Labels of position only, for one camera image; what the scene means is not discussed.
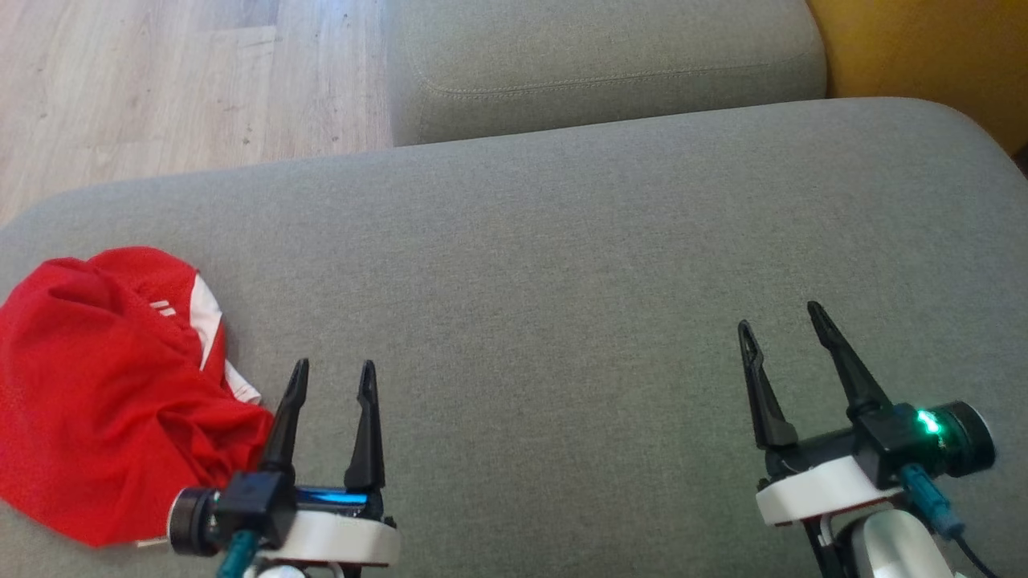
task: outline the sofa seat cushion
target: sofa seat cushion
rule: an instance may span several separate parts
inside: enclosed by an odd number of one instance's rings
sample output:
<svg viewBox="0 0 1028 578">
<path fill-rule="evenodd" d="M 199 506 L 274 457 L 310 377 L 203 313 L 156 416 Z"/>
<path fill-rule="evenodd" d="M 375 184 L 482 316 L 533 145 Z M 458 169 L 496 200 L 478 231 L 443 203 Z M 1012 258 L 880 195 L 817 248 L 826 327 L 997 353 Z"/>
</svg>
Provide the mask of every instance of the sofa seat cushion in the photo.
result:
<svg viewBox="0 0 1028 578">
<path fill-rule="evenodd" d="M 196 265 L 271 406 L 310 358 L 310 484 L 342 479 L 373 359 L 404 537 L 382 575 L 476 578 L 816 575 L 803 531 L 757 510 L 736 326 L 801 436 L 844 427 L 818 299 L 892 399 L 989 421 L 996 467 L 942 484 L 1013 575 L 1026 222 L 1028 181 L 966 117 L 810 101 L 71 192 L 0 229 L 0 296 L 109 247 Z M 87 551 L 4 507 L 0 536 L 9 576 L 214 575 L 159 548 Z"/>
<path fill-rule="evenodd" d="M 824 96 L 803 0 L 389 0 L 396 144 Z"/>
</svg>

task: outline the light wood floor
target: light wood floor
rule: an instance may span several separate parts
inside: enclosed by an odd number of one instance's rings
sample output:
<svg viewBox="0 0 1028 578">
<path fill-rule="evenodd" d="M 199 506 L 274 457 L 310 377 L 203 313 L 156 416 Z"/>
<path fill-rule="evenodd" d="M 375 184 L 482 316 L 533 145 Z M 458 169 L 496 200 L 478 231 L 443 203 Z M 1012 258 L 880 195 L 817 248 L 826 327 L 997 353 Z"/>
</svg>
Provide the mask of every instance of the light wood floor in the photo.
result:
<svg viewBox="0 0 1028 578">
<path fill-rule="evenodd" d="M 0 0 L 0 224 L 112 180 L 390 145 L 383 0 Z"/>
</svg>

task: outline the crumpled red cloth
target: crumpled red cloth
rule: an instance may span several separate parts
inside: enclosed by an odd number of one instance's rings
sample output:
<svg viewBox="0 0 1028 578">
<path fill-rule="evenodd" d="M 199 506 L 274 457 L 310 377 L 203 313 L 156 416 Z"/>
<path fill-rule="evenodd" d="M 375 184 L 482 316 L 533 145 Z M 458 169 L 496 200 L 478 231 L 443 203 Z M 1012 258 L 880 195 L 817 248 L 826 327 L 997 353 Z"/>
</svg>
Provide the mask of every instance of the crumpled red cloth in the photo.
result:
<svg viewBox="0 0 1028 578">
<path fill-rule="evenodd" d="M 255 467 L 271 426 L 224 332 L 157 249 L 44 262 L 0 306 L 0 498 L 90 546 L 163 536 L 179 491 Z"/>
</svg>

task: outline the glowing green led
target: glowing green led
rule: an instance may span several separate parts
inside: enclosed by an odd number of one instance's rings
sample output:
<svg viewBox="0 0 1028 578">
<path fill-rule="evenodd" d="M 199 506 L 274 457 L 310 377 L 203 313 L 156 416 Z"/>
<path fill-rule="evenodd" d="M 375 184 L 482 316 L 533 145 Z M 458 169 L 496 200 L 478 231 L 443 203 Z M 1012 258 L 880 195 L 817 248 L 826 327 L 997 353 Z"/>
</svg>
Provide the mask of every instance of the glowing green led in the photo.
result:
<svg viewBox="0 0 1028 578">
<path fill-rule="evenodd" d="M 943 429 L 930 411 L 921 409 L 917 412 L 917 420 L 924 424 L 924 429 L 928 430 L 928 433 L 939 433 Z"/>
</svg>

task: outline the gray fabric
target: gray fabric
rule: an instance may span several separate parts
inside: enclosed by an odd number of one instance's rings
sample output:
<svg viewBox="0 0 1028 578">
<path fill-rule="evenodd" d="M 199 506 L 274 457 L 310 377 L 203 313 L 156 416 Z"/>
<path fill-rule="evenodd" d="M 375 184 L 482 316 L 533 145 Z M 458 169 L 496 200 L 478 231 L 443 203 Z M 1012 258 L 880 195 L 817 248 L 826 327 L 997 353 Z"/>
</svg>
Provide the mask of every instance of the gray fabric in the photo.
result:
<svg viewBox="0 0 1028 578">
<path fill-rule="evenodd" d="M 389 0 L 398 145 L 824 96 L 803 0 Z"/>
<path fill-rule="evenodd" d="M 0 229 L 0 294 L 114 246 L 194 263 L 270 403 L 310 357 L 310 483 L 341 480 L 374 359 L 394 574 L 447 577 L 815 575 L 802 531 L 754 501 L 736 324 L 802 435 L 841 427 L 816 298 L 895 399 L 988 418 L 997 467 L 942 485 L 1009 575 L 1028 562 L 1026 222 L 1028 183 L 965 117 L 813 101 L 68 193 Z M 4 575 L 212 575 L 9 509 L 0 536 Z"/>
</svg>

